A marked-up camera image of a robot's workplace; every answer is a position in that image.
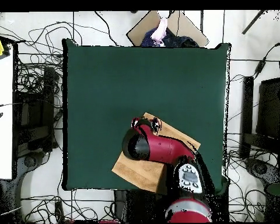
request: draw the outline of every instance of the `black border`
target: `black border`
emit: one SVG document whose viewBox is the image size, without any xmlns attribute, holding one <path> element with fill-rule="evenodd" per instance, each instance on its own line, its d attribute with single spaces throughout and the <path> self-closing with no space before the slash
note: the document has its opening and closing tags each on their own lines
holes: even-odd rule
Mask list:
<svg viewBox="0 0 280 224">
<path fill-rule="evenodd" d="M 61 187 L 64 191 L 71 191 L 67 189 L 68 181 L 68 46 L 65 38 L 61 41 L 63 47 L 63 65 L 62 65 L 62 109 L 63 109 L 63 177 Z"/>
</svg>

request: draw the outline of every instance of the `white floor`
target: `white floor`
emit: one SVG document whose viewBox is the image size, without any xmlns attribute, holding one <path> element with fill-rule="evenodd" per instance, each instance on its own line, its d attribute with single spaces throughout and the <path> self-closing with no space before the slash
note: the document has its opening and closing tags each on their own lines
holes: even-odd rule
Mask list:
<svg viewBox="0 0 280 224">
<path fill-rule="evenodd" d="M 132 46 L 129 39 L 126 37 L 126 33 L 135 26 L 140 19 L 148 11 L 138 11 L 136 14 L 132 14 L 129 11 L 122 12 L 101 12 L 102 17 L 106 20 L 110 27 L 110 34 L 112 38 L 122 46 Z M 241 74 L 245 76 L 250 76 L 254 74 L 254 70 L 257 66 L 259 60 L 261 60 L 268 50 L 277 42 L 280 42 L 280 11 L 269 10 L 268 13 L 262 15 L 260 19 L 252 26 L 252 28 L 245 34 L 242 35 L 244 28 L 250 23 L 250 21 L 255 17 L 258 10 L 206 10 L 204 11 L 204 23 L 203 32 L 209 40 L 207 48 L 215 48 L 219 43 L 231 43 L 231 61 L 230 61 L 230 78 L 235 75 Z M 161 16 L 166 16 L 168 12 L 160 11 Z M 185 14 L 188 18 L 200 28 L 200 11 L 198 10 L 185 10 Z M 37 36 L 41 33 L 41 30 L 36 30 L 30 33 L 32 29 L 42 29 L 46 25 L 50 25 L 56 22 L 73 22 L 75 29 L 81 34 L 83 39 L 83 45 L 97 45 L 97 46 L 111 46 L 113 42 L 109 39 L 108 35 L 101 33 L 99 31 L 79 27 L 90 26 L 99 29 L 104 32 L 108 32 L 106 24 L 99 19 L 94 12 L 30 12 L 30 13 L 2 13 L 0 18 L 0 32 L 1 34 L 12 34 L 10 31 L 15 32 L 21 38 L 26 40 L 35 40 Z M 55 25 L 53 27 L 48 27 L 47 30 L 50 31 L 55 27 L 64 26 L 66 29 L 58 29 L 50 34 L 50 39 L 54 44 L 54 47 L 62 49 L 61 39 L 71 38 L 73 36 L 73 28 L 68 24 L 62 23 Z M 74 39 L 78 44 L 81 44 L 79 34 L 74 33 Z M 38 41 L 39 43 L 46 44 L 46 39 L 42 35 Z M 42 52 L 49 52 L 48 48 L 43 45 L 39 45 L 38 48 Z M 35 49 L 28 47 L 25 44 L 19 44 L 20 53 L 35 53 Z M 23 62 L 30 61 L 30 56 L 25 58 L 21 55 L 21 60 Z M 258 87 L 262 80 L 276 78 L 280 76 L 279 64 L 280 60 L 280 46 L 274 48 L 268 55 L 267 60 L 269 60 L 263 69 L 262 73 L 254 82 L 254 102 L 258 102 Z M 241 112 L 241 100 L 242 100 L 242 80 L 233 81 L 230 83 L 230 95 L 229 95 L 229 118 Z M 254 123 L 253 130 L 256 127 L 256 114 L 257 107 L 253 109 Z M 228 123 L 228 132 L 239 133 L 240 131 L 240 115 L 232 119 Z M 55 131 L 56 139 L 62 148 L 62 131 Z M 229 135 L 228 138 L 239 140 L 238 135 Z M 228 141 L 228 146 L 237 146 L 234 141 Z M 28 197 L 40 197 L 43 195 L 57 195 L 57 186 L 60 182 L 62 172 L 62 152 L 59 149 L 55 149 L 51 153 L 51 157 L 44 166 L 39 167 L 37 170 L 30 172 L 24 179 L 22 186 L 22 198 Z M 238 167 L 235 170 L 230 169 L 229 177 L 237 182 L 241 187 L 243 192 L 247 192 L 250 189 L 258 188 L 263 190 L 260 181 L 252 176 L 250 176 L 244 169 Z M 59 189 L 59 194 L 64 200 L 69 200 L 71 203 L 71 192 L 63 191 Z M 236 185 L 231 185 L 229 188 L 230 198 L 237 198 L 240 196 L 240 190 Z M 109 190 L 78 190 L 76 193 L 76 200 L 79 206 L 82 207 L 92 207 L 98 217 L 101 218 L 105 215 L 104 206 L 110 205 L 110 202 L 92 202 L 90 200 L 106 200 L 112 201 L 114 199 L 113 192 Z M 252 192 L 249 194 L 248 199 L 256 204 L 257 202 L 264 203 L 264 197 L 257 193 Z M 22 201 L 23 213 L 28 214 L 33 207 L 35 207 L 39 201 L 25 200 Z M 230 204 L 235 204 L 230 206 L 230 210 L 234 211 L 237 209 L 242 209 L 243 206 L 242 199 L 236 201 L 231 201 Z M 53 204 L 50 205 L 52 212 L 54 211 Z M 70 213 L 71 209 L 69 206 L 64 205 L 66 214 Z M 93 217 L 93 212 L 87 211 L 85 215 L 88 217 Z M 232 214 L 232 216 L 238 220 L 243 221 L 246 215 Z M 34 214 L 30 218 L 31 220 L 39 220 L 40 217 Z"/>
</svg>

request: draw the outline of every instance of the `pink object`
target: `pink object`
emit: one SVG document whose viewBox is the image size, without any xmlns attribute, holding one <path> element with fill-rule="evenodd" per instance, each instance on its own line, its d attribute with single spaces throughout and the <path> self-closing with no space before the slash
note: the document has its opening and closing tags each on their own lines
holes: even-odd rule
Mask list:
<svg viewBox="0 0 280 224">
<path fill-rule="evenodd" d="M 152 40 L 155 40 L 157 44 L 162 44 L 162 39 L 166 36 L 168 21 L 167 18 L 162 18 L 156 31 L 151 35 Z"/>
</svg>

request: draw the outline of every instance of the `cardboard sheet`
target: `cardboard sheet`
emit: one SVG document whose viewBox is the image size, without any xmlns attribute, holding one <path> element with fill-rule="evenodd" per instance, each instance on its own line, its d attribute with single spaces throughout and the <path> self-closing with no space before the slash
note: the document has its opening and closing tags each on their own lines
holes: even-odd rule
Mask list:
<svg viewBox="0 0 280 224">
<path fill-rule="evenodd" d="M 152 10 L 144 16 L 140 22 L 137 23 L 128 33 L 127 36 L 135 46 L 140 46 L 145 34 L 158 27 L 160 23 L 160 16 L 157 11 Z M 183 12 L 176 10 L 168 18 L 168 29 L 176 34 L 178 28 L 178 36 L 188 36 L 197 42 L 200 47 L 205 47 L 208 44 L 208 39 L 205 35 L 193 24 L 193 22 L 186 17 Z"/>
<path fill-rule="evenodd" d="M 143 116 L 148 119 L 154 118 L 154 116 L 149 113 L 145 113 Z M 190 142 L 195 147 L 195 149 L 198 149 L 200 147 L 199 142 L 183 134 L 177 129 L 174 129 L 172 126 L 166 124 L 163 121 L 162 129 L 159 131 L 158 135 L 182 140 L 192 150 L 193 147 L 188 142 Z M 144 160 L 131 160 L 127 158 L 122 152 L 118 160 L 116 161 L 112 172 L 114 172 L 124 180 L 127 180 L 133 185 L 139 187 L 140 189 L 151 191 L 154 193 L 165 194 L 165 170 L 166 168 L 163 163 L 149 162 Z"/>
</svg>

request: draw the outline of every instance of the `dark cloth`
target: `dark cloth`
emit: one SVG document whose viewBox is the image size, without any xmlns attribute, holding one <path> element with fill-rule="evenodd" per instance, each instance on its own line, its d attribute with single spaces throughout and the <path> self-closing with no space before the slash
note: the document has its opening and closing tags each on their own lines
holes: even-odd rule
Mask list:
<svg viewBox="0 0 280 224">
<path fill-rule="evenodd" d="M 199 47 L 199 45 L 190 37 L 187 36 L 175 36 L 167 32 L 166 36 L 162 40 L 166 47 L 183 47 L 183 48 L 193 48 Z"/>
<path fill-rule="evenodd" d="M 143 39 L 143 41 L 142 41 L 142 43 L 141 43 L 141 46 L 142 46 L 142 47 L 159 47 L 159 46 L 155 43 L 155 41 L 152 40 L 152 38 L 151 38 L 151 35 L 155 32 L 156 29 L 157 29 L 157 27 L 154 28 L 154 29 L 152 29 L 151 31 L 148 31 L 148 32 L 145 34 L 144 39 Z"/>
</svg>

